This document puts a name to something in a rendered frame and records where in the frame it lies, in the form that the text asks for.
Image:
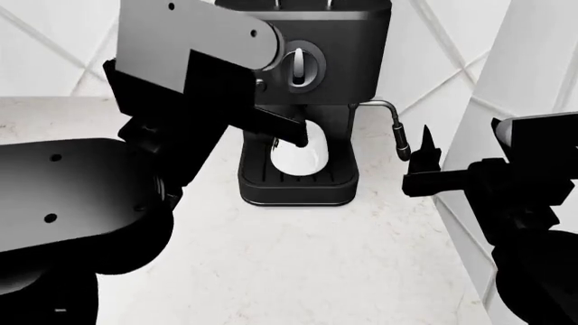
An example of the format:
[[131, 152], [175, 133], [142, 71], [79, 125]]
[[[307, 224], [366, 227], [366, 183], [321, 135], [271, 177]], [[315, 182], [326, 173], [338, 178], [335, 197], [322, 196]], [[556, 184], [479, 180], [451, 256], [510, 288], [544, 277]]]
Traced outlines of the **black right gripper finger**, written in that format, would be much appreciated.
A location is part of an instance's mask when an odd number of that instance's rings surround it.
[[424, 126], [421, 146], [411, 153], [408, 173], [439, 172], [442, 151], [434, 144], [433, 136], [428, 126]]

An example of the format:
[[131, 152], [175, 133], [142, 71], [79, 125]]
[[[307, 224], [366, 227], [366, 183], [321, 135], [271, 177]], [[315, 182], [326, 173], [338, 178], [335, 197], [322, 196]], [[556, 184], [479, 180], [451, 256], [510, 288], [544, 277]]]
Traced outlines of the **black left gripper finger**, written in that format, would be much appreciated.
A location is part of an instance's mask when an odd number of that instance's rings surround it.
[[309, 143], [305, 119], [287, 117], [262, 107], [255, 107], [255, 135], [266, 135], [304, 148]]

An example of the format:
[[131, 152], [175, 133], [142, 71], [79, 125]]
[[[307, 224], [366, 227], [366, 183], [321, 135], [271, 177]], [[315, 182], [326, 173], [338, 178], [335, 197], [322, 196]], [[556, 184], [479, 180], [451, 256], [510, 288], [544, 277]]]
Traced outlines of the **black espresso coffee machine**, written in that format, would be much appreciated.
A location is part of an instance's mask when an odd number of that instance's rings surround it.
[[287, 43], [305, 40], [326, 59], [320, 86], [304, 94], [289, 91], [282, 64], [259, 72], [267, 84], [256, 105], [282, 116], [318, 124], [329, 148], [328, 164], [314, 175], [278, 171], [270, 159], [274, 139], [244, 133], [238, 167], [242, 199], [261, 207], [335, 207], [356, 196], [359, 170], [351, 143], [357, 107], [377, 92], [392, 13], [390, 0], [215, 0], [271, 23]]

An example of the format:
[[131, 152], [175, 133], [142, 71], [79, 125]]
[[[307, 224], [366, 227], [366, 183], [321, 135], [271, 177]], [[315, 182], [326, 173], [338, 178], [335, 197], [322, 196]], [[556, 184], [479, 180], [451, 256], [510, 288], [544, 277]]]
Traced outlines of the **metal steam wand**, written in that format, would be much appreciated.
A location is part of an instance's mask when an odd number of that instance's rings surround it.
[[408, 162], [411, 157], [411, 148], [406, 139], [404, 125], [401, 123], [396, 107], [383, 99], [374, 99], [361, 103], [366, 107], [385, 107], [389, 110], [392, 118], [392, 131], [396, 142], [396, 153], [402, 162]]

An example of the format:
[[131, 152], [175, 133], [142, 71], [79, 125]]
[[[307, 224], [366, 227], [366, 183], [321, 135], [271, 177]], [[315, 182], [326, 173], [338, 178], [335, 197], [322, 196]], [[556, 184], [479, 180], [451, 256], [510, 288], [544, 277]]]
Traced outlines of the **white mug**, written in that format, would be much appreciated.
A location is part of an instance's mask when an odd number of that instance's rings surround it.
[[303, 177], [320, 172], [328, 164], [329, 148], [322, 128], [306, 120], [308, 143], [300, 148], [285, 140], [275, 139], [270, 150], [273, 166], [287, 175]]

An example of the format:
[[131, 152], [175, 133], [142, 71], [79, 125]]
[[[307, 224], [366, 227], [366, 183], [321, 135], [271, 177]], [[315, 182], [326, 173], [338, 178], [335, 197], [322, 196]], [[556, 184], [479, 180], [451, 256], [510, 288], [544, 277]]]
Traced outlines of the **silver black rotary knob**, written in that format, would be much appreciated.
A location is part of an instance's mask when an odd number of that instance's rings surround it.
[[321, 49], [305, 40], [288, 42], [286, 49], [282, 72], [289, 91], [304, 94], [320, 86], [326, 72], [326, 59]]

